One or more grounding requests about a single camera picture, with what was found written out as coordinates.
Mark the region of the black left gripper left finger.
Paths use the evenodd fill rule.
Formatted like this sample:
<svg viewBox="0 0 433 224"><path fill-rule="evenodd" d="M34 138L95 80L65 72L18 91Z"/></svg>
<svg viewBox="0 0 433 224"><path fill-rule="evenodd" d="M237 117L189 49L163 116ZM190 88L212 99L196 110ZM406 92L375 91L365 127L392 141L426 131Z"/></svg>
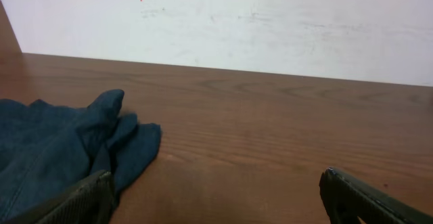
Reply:
<svg viewBox="0 0 433 224"><path fill-rule="evenodd" d="M114 178L98 171L7 224L107 224L115 205Z"/></svg>

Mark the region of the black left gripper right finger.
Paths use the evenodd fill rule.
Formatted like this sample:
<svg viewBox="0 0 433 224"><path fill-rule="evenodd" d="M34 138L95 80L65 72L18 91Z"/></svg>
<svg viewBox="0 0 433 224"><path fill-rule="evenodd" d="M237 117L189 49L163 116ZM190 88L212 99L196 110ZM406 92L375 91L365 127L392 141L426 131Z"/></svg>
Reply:
<svg viewBox="0 0 433 224"><path fill-rule="evenodd" d="M319 181L331 224L432 224L432 217L329 167Z"/></svg>

